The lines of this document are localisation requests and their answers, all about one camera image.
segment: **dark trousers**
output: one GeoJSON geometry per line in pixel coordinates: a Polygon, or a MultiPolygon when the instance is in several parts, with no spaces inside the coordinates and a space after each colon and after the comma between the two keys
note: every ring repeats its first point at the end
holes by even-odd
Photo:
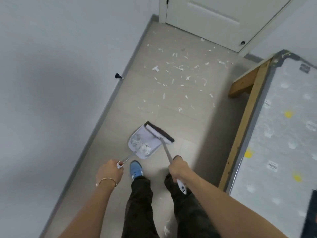
{"type": "MultiPolygon", "coordinates": [[[[150,184],[150,180],[144,176],[139,176],[132,182],[132,193],[125,209],[122,238],[159,238],[153,221],[153,192],[150,184]]],[[[178,224],[177,237],[220,237],[189,189],[184,195],[170,174],[166,176],[164,184],[174,202],[174,214],[178,224]]]]}

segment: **door panel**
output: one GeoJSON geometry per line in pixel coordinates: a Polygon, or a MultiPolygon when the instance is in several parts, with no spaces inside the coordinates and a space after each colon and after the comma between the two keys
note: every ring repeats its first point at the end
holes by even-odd
{"type": "Polygon", "coordinates": [[[240,51],[289,0],[169,0],[166,22],[240,51]]]}

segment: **blue sneaker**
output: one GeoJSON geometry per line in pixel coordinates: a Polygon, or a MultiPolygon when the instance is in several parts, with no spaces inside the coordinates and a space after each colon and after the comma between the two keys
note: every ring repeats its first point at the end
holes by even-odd
{"type": "Polygon", "coordinates": [[[136,160],[132,161],[130,164],[130,175],[132,176],[133,180],[136,177],[143,175],[142,166],[136,160]]]}

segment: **gray mattress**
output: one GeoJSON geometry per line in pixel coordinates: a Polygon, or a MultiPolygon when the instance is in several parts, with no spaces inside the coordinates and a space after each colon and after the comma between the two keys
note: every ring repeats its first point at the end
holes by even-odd
{"type": "Polygon", "coordinates": [[[317,187],[317,69],[287,50],[272,63],[227,192],[298,238],[317,187]]]}

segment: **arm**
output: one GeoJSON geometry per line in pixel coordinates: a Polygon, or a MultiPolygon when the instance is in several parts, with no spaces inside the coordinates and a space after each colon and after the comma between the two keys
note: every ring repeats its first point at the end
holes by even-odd
{"type": "Polygon", "coordinates": [[[59,238],[99,238],[109,197],[115,187],[115,183],[118,184],[120,182],[122,175],[123,168],[117,168],[116,160],[110,160],[102,165],[96,175],[97,183],[107,177],[113,178],[115,181],[110,179],[101,181],[91,198],[81,208],[59,238]]]}
{"type": "Polygon", "coordinates": [[[195,195],[223,238],[287,238],[262,216],[199,177],[178,156],[169,166],[173,180],[180,179],[195,195]]]}

